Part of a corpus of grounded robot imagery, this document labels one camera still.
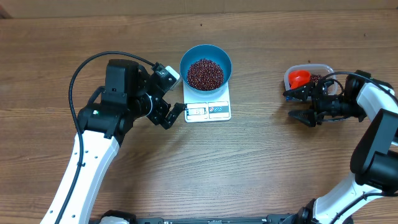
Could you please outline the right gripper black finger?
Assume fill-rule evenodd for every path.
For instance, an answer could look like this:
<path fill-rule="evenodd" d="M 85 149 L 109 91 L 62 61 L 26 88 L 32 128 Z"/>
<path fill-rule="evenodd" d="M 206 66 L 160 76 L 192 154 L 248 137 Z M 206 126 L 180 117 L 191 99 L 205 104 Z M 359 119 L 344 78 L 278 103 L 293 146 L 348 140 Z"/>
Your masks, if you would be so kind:
<path fill-rule="evenodd" d="M 317 116 L 314 110 L 292 110 L 288 112 L 288 115 L 308 127 L 315 127 L 317 125 Z"/>
<path fill-rule="evenodd" d="M 315 83 L 309 82 L 297 88 L 284 91 L 282 95 L 287 100 L 307 101 L 312 96 L 314 88 Z"/>

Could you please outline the orange measuring scoop blue handle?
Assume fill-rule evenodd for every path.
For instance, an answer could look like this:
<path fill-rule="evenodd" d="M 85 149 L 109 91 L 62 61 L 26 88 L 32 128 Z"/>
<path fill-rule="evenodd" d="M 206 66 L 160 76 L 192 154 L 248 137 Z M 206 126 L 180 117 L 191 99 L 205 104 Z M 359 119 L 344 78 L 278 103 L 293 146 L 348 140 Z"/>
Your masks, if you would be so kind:
<path fill-rule="evenodd" d="M 310 82 L 311 73 L 307 70 L 296 70 L 289 74 L 290 89 L 297 88 Z"/>

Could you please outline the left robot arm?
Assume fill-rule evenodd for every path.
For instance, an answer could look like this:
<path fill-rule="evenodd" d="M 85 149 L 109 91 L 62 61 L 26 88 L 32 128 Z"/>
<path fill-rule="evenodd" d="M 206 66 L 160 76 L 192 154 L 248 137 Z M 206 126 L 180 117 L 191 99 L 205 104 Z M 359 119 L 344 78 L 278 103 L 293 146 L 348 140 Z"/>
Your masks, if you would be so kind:
<path fill-rule="evenodd" d="M 163 100 L 181 76 L 160 63 L 152 71 L 148 74 L 132 60 L 109 60 L 105 85 L 97 88 L 76 117 L 72 155 L 42 223 L 88 223 L 105 173 L 133 122 L 146 117 L 169 129 L 186 108 Z"/>

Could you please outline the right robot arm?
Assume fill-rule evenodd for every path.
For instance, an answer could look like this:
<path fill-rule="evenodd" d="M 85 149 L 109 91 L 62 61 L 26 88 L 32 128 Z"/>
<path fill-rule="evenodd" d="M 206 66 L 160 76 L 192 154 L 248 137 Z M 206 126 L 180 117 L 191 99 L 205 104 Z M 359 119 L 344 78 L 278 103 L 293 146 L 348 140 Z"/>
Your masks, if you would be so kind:
<path fill-rule="evenodd" d="M 326 121 L 355 117 L 369 118 L 371 124 L 351 156 L 350 173 L 326 195 L 312 199 L 296 214 L 267 216 L 268 223 L 352 223 L 353 214 L 369 202 L 397 196 L 397 98 L 393 87 L 357 70 L 345 72 L 346 83 L 338 95 L 327 90 L 336 82 L 336 73 L 316 83 L 292 87 L 283 93 L 289 98 L 312 99 L 308 110 L 292 110 L 289 116 L 308 127 Z"/>

